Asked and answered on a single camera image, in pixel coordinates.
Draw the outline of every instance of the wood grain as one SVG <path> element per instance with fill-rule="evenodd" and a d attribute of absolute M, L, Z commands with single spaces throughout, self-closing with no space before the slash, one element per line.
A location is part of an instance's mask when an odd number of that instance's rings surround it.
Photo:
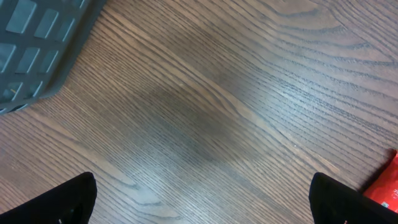
<path fill-rule="evenodd" d="M 108 0 L 55 97 L 0 118 L 2 212 L 83 172 L 92 223 L 313 223 L 398 139 L 393 0 Z"/>

